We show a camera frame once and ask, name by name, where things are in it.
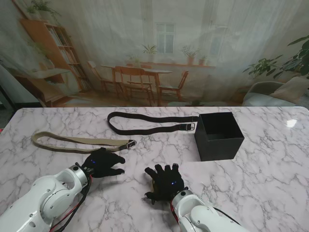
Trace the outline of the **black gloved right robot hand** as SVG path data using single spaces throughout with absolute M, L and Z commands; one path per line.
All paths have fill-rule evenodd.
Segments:
M 154 169 L 145 168 L 145 172 L 153 181 L 153 191 L 145 193 L 145 197 L 150 199 L 152 204 L 157 201 L 172 201 L 179 192 L 188 190 L 176 163 L 172 167 L 166 165 L 164 169 L 160 164 L 156 164 Z

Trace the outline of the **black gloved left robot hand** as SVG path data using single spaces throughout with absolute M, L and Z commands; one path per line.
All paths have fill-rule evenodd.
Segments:
M 105 148 L 92 151 L 82 164 L 82 168 L 88 171 L 93 178 L 103 178 L 124 174 L 123 169 L 113 169 L 116 164 L 124 164 L 125 159 Z

